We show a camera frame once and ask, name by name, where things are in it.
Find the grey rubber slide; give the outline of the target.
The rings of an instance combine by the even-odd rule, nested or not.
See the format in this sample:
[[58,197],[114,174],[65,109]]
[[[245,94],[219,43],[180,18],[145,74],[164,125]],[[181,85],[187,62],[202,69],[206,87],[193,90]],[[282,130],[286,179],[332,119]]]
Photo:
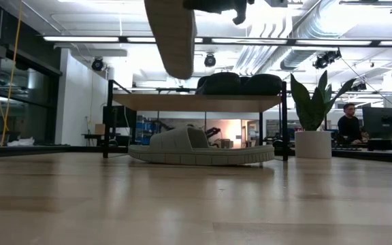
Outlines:
[[197,29],[195,14],[184,0],[144,0],[150,29],[166,72],[186,80],[193,74]]
[[213,148],[205,132],[181,127],[153,135],[147,146],[130,145],[128,155],[149,163],[230,166],[262,163],[275,158],[271,145],[250,148]]

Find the black rubber slide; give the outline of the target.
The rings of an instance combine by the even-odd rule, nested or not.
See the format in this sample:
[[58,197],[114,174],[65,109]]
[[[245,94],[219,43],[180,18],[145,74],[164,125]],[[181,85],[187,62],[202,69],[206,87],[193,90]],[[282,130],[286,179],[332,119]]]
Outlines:
[[260,73],[250,77],[241,88],[243,95],[260,96],[276,96],[281,90],[281,78],[268,73]]
[[241,88],[240,77],[236,73],[220,72],[199,79],[196,95],[237,95]]

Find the wooden shelf black metal frame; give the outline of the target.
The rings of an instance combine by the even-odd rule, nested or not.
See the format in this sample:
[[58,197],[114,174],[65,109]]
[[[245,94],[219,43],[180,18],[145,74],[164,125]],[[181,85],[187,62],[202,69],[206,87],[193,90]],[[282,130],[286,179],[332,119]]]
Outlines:
[[110,121],[112,118],[112,102],[134,111],[158,112],[252,112],[259,115],[260,126],[263,126],[263,113],[278,105],[280,116],[280,133],[282,134],[282,160],[289,157],[289,139],[287,130],[287,84],[282,83],[280,95],[162,95],[133,94],[128,89],[119,85],[115,80],[108,80],[108,95],[105,105],[107,116],[105,118],[105,139],[102,147],[103,158],[108,158],[110,153]]

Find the blue bin rack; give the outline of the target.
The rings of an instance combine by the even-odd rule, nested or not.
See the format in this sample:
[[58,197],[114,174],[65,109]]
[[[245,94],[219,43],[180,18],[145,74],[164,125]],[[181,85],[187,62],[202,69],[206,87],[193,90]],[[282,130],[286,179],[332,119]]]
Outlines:
[[150,138],[158,132],[158,120],[146,118],[142,115],[136,118],[135,142],[140,145],[149,145]]

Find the snake plant in white pot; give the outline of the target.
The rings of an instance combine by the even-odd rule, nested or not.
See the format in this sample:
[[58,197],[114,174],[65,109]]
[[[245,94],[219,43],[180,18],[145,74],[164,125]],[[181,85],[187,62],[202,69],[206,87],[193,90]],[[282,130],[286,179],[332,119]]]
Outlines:
[[343,83],[339,91],[332,95],[332,86],[328,83],[327,72],[324,71],[318,80],[314,92],[291,76],[291,95],[295,102],[301,131],[295,132],[295,156],[307,159],[332,158],[331,133],[319,128],[326,115],[332,109],[336,99],[349,91],[355,79]]

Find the person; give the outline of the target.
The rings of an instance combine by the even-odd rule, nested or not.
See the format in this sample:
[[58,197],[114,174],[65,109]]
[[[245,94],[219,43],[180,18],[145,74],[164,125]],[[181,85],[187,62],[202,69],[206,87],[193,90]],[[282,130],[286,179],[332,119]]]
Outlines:
[[338,133],[342,144],[362,144],[359,119],[355,116],[355,105],[347,103],[343,107],[344,115],[338,121]]

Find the black computer monitor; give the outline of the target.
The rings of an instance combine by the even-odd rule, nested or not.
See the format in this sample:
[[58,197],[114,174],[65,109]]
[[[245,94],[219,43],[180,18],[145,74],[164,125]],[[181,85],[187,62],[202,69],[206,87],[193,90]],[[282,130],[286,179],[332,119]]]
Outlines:
[[365,107],[363,127],[371,139],[392,138],[392,108]]

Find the black wall screen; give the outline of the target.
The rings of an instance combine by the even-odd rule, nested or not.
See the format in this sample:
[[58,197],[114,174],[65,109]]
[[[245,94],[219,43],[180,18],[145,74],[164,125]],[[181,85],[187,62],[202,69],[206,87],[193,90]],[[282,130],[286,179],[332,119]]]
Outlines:
[[103,106],[103,124],[116,128],[134,128],[137,112],[123,105]]

